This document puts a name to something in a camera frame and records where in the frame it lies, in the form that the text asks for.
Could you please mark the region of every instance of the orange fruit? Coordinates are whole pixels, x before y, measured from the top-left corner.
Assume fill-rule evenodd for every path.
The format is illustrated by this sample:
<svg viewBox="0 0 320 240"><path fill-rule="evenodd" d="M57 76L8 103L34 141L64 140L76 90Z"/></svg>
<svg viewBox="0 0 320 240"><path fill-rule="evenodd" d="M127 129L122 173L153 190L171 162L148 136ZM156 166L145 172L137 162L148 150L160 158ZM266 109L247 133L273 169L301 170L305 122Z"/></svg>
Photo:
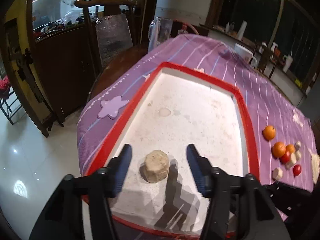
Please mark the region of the orange fruit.
<svg viewBox="0 0 320 240"><path fill-rule="evenodd" d="M276 142L272 147L272 154L276 158L280 158L285 154L285 145L282 142Z"/></svg>
<svg viewBox="0 0 320 240"><path fill-rule="evenodd" d="M285 148L286 148L287 151L289 151L290 153L296 152L296 149L295 149L295 147L294 147L293 144L288 144Z"/></svg>
<svg viewBox="0 0 320 240"><path fill-rule="evenodd" d="M267 141L270 141L276 136L276 128L274 128L272 125L268 125L262 131L262 134Z"/></svg>

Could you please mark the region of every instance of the purple tablecloth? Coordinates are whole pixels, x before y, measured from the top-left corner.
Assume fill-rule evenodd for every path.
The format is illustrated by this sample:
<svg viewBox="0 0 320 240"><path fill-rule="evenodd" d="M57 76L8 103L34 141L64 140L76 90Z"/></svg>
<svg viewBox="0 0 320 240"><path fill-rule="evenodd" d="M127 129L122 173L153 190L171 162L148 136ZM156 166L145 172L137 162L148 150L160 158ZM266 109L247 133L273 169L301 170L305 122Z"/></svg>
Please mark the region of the purple tablecloth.
<svg viewBox="0 0 320 240"><path fill-rule="evenodd" d="M86 105L77 125L81 174L88 170L102 140L121 115L127 101L131 100L148 74L164 61L203 69L205 73L240 89L255 133L261 184L271 184L271 172L281 167L284 171L282 182L313 190L309 151L316 153L316 146L310 120L221 41L191 34L179 35L155 48ZM294 109L303 127L293 121ZM274 125L277 131L276 138L271 142L267 142L261 134L269 124ZM302 158L298 164L302 167L302 173L296 178L292 169L287 171L278 159L272 157L270 149L277 141L286 145L301 141Z"/></svg>

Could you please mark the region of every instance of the white floor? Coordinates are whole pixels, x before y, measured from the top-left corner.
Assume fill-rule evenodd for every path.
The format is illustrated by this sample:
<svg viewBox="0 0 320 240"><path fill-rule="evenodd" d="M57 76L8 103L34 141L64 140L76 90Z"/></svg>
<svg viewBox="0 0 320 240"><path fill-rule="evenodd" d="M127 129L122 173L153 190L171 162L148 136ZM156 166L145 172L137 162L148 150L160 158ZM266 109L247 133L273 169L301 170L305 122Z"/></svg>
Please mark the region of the white floor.
<svg viewBox="0 0 320 240"><path fill-rule="evenodd" d="M29 238L62 177L80 176L76 139L79 114L68 116L64 128L55 123L45 138L23 108L14 125L0 111L0 205L22 240Z"/></svg>

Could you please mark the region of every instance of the fruit and vegetable pile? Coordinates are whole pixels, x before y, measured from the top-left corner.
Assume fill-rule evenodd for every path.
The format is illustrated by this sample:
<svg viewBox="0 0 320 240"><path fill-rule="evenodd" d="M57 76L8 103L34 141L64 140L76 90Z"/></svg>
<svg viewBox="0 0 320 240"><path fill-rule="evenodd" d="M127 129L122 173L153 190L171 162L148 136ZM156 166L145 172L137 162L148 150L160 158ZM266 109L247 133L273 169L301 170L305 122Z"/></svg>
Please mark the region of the fruit and vegetable pile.
<svg viewBox="0 0 320 240"><path fill-rule="evenodd" d="M268 125L262 131L263 137L270 141L276 136L276 129L272 125ZM293 175L296 177L301 173L301 166L297 162L301 159L302 154L299 151L301 142L298 141L295 145L284 145L283 142L276 142L271 149L274 158L279 158L280 162L285 166L287 170L292 168ZM283 170L277 167L272 172L272 178L274 180L280 180L283 175Z"/></svg>

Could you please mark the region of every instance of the cherry tomato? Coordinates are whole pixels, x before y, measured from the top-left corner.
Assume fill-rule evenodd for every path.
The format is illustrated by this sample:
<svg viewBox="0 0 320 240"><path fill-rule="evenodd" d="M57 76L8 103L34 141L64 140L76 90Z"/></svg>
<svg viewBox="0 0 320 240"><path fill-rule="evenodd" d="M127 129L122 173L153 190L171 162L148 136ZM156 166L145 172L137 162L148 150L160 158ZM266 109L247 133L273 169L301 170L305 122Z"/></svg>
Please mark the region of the cherry tomato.
<svg viewBox="0 0 320 240"><path fill-rule="evenodd" d="M293 175L298 176L301 173L301 166L299 164L293 167Z"/></svg>
<svg viewBox="0 0 320 240"><path fill-rule="evenodd" d="M290 160L290 151L286 150L284 155L280 157L280 161L282 164L286 164Z"/></svg>

